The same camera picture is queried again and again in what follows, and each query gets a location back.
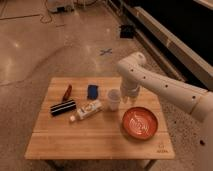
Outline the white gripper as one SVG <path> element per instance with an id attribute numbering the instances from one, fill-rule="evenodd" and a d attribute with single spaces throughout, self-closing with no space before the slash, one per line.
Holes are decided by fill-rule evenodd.
<path id="1" fill-rule="evenodd" d="M 128 102 L 128 97 L 132 98 L 131 103 L 135 104 L 137 101 L 137 96 L 140 92 L 140 86 L 134 82 L 128 81 L 128 80 L 122 80 L 121 86 L 120 86 L 122 99 L 124 103 Z"/>

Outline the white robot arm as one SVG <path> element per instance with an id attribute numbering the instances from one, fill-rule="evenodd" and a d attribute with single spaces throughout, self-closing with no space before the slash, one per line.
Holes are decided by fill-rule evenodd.
<path id="1" fill-rule="evenodd" d="M 143 53 L 135 52 L 117 63 L 121 94 L 136 98 L 144 87 L 200 122 L 213 120 L 213 92 L 147 70 Z"/>

